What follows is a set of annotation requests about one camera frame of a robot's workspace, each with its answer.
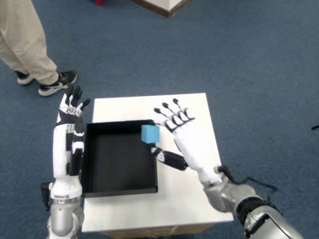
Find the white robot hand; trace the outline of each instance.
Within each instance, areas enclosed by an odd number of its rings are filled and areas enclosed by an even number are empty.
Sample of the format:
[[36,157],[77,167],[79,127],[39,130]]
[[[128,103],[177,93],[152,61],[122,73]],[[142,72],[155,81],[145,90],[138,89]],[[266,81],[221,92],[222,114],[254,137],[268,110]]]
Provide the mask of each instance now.
[[84,152],[82,112],[89,100],[78,105],[80,87],[69,86],[64,94],[53,134],[53,173],[56,179],[52,199],[71,199],[82,195],[78,179]]
[[49,239],[75,239],[83,223],[82,186],[79,172],[84,153],[82,112],[89,100],[78,105],[80,87],[69,86],[64,94],[53,134],[53,203],[48,220]]
[[221,175],[214,170],[219,163],[210,157],[208,150],[211,145],[190,110],[183,107],[177,99],[173,99],[170,104],[163,103],[162,106],[154,109],[156,113],[163,115],[159,124],[174,135],[177,147],[189,167],[197,171],[201,183],[208,186],[220,182]]

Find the black box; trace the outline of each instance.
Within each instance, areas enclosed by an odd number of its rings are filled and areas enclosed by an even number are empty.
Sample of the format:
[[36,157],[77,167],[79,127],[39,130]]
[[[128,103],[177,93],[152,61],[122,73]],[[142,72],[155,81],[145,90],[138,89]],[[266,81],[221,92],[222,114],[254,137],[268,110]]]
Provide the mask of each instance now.
[[141,140],[152,120],[89,123],[81,184],[85,197],[156,193],[156,159]]

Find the robotic arm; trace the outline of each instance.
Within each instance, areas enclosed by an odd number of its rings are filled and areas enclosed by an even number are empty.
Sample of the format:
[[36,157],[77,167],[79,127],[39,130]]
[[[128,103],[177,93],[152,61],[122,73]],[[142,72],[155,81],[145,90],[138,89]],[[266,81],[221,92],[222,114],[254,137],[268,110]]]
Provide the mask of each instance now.
[[54,184],[48,184],[53,203],[47,227],[49,239],[75,239],[84,221],[79,181],[84,152],[82,113],[89,100],[78,105],[79,87],[69,86],[64,94],[53,135]]
[[161,109],[154,109],[163,117],[159,124],[174,135],[175,143],[183,156],[154,147],[152,152],[159,161],[181,170],[188,165],[197,171],[211,206],[220,212],[232,212],[243,225],[247,238],[303,238],[251,186],[236,183],[227,168],[208,157],[207,149],[210,145],[202,137],[202,129],[188,108],[183,107],[177,99],[173,99],[171,104],[163,103],[162,106]]

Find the blue cube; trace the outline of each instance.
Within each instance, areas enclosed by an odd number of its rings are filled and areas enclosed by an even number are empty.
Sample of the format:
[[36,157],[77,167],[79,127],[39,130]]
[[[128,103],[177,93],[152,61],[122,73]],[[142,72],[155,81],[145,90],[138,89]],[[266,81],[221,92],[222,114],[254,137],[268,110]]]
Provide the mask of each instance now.
[[156,125],[142,125],[142,141],[144,143],[157,143],[160,141],[160,127]]

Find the sneaker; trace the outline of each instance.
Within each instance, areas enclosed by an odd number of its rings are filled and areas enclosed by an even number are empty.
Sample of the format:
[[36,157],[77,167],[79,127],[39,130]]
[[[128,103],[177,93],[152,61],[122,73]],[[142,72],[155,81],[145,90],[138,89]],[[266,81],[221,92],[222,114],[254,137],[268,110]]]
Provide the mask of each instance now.
[[62,89],[67,89],[67,84],[73,84],[77,79],[75,71],[66,71],[59,73],[58,80],[51,85],[40,85],[38,90],[41,96],[50,96]]
[[15,73],[18,75],[18,83],[20,85],[27,85],[27,84],[30,84],[31,81],[34,80],[34,77],[31,75],[31,74],[24,74],[22,72],[19,72],[19,71],[15,71]]

